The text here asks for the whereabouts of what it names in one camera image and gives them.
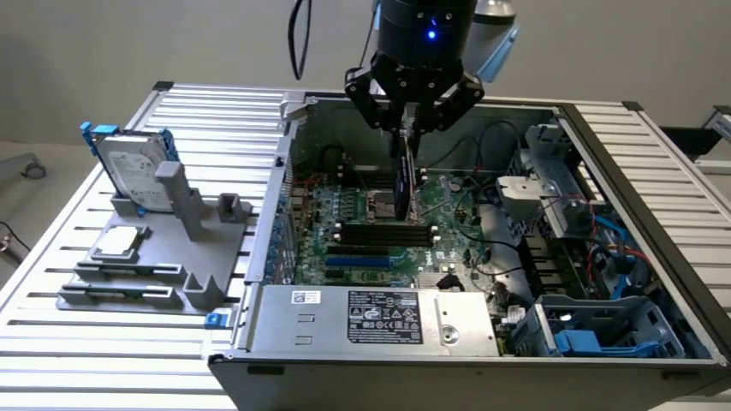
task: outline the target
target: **metal slotted surface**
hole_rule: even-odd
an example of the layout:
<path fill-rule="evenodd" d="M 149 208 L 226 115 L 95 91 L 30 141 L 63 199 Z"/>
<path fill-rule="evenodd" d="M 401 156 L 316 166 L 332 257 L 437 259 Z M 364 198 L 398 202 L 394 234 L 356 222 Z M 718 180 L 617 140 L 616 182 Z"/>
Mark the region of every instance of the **metal slotted surface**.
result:
<path fill-rule="evenodd" d="M 281 138 L 280 101 L 280 92 L 176 85 L 168 92 L 150 93 L 126 128 L 170 128 L 190 185 L 208 197 L 221 191 L 238 193 L 258 213 Z M 653 150 L 657 144 L 652 135 L 625 133 L 640 127 L 624 108 L 618 104 L 580 104 L 588 110 L 584 114 L 594 115 L 588 120 L 597 127 L 606 120 L 604 117 L 621 117 L 613 123 L 618 128 L 601 132 L 600 138 L 614 150 L 624 172 L 644 176 L 641 182 L 682 183 L 681 170 L 672 168 L 669 156 Z M 622 151 L 621 146 L 644 146 L 652 161 L 632 155 L 632 150 Z M 654 170 L 662 171 L 662 178 Z M 692 188 L 676 197 L 657 194 L 660 188 L 642 186 L 652 210 L 669 213 L 660 214 L 662 218 L 677 220 L 672 213 L 682 211 L 684 217 L 693 218 L 678 220 L 706 222 L 717 214 L 712 204 L 693 195 Z M 230 331 L 206 331 L 198 316 L 54 308 L 55 291 L 71 277 L 73 264 L 83 257 L 112 214 L 110 195 L 110 183 L 97 166 L 0 291 L 0 409 L 234 410 L 201 360 L 202 352 L 226 346 Z M 256 218 L 242 239 L 228 301 L 242 294 L 254 224 Z M 694 238 L 688 247 L 702 247 L 700 237 L 693 235 L 696 227 L 674 229 L 690 230 L 678 231 Z M 722 270 L 709 268 L 702 272 L 706 277 L 717 276 L 713 281 L 721 283 Z M 713 401 L 724 398 L 731 395 L 716 396 Z M 676 402 L 658 409 L 682 406 L 686 404 Z M 708 409 L 720 410 L 725 404 L 710 406 Z"/>
<path fill-rule="evenodd" d="M 644 114 L 622 106 L 577 105 L 576 108 L 686 262 L 731 315 L 726 200 Z"/>

